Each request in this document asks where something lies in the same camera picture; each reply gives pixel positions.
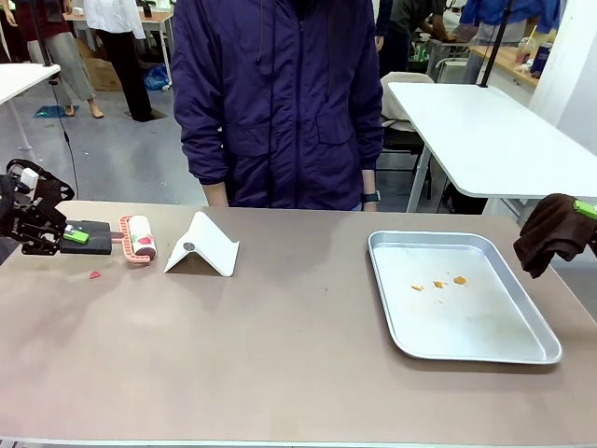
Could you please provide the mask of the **person's right hand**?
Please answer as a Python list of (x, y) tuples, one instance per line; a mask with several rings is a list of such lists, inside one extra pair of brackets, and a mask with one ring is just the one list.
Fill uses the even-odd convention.
[(224, 183), (201, 186), (208, 202), (212, 207), (228, 207), (229, 200)]

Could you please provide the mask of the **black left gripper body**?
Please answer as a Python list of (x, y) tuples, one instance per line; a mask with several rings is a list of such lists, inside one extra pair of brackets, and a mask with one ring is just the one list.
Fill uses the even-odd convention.
[(22, 233), (25, 225), (53, 228), (50, 210), (73, 198), (73, 189), (49, 171), (13, 159), (1, 175), (1, 232)]

